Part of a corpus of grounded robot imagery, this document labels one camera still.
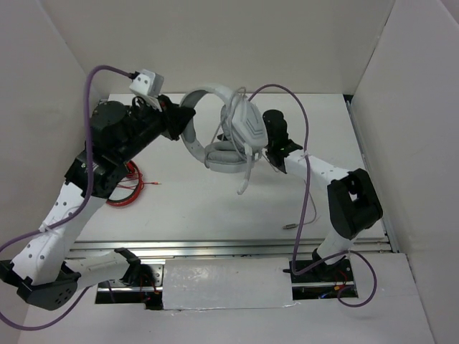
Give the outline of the white over-ear headphones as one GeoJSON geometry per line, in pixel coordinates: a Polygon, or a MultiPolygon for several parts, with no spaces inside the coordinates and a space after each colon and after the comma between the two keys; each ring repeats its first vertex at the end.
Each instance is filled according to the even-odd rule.
{"type": "Polygon", "coordinates": [[[180,106],[194,109],[206,95],[215,95],[222,102],[219,125],[211,143],[203,146],[190,120],[181,139],[187,150],[206,168],[218,173],[244,173],[237,193],[242,195],[248,187],[252,168],[268,144],[268,134],[256,105],[247,96],[246,89],[232,90],[224,85],[210,83],[195,88],[183,96],[180,106]]]}

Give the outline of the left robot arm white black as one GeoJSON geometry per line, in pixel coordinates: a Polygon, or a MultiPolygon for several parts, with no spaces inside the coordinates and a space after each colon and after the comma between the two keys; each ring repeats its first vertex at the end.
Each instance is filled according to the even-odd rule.
{"type": "Polygon", "coordinates": [[[67,170],[39,231],[15,258],[1,262],[1,279],[16,287],[27,304],[56,310],[77,290],[107,280],[127,286],[139,281],[143,265],[126,248],[73,261],[67,255],[86,223],[130,173],[128,162],[161,135],[178,140],[196,114],[165,95],[158,103],[154,108],[136,96],[130,105],[107,101],[93,110],[91,141],[67,170]]]}

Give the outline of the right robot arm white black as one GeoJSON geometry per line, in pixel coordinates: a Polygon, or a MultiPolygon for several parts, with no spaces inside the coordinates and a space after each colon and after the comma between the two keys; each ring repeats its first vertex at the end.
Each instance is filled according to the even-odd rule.
{"type": "Polygon", "coordinates": [[[332,230],[312,253],[312,271],[319,280],[329,280],[337,272],[342,256],[329,256],[352,247],[358,235],[383,217],[382,205],[367,171],[339,168],[315,156],[288,136],[288,124],[279,110],[262,115],[268,132],[268,161],[285,174],[302,178],[322,188],[327,195],[332,230]]]}

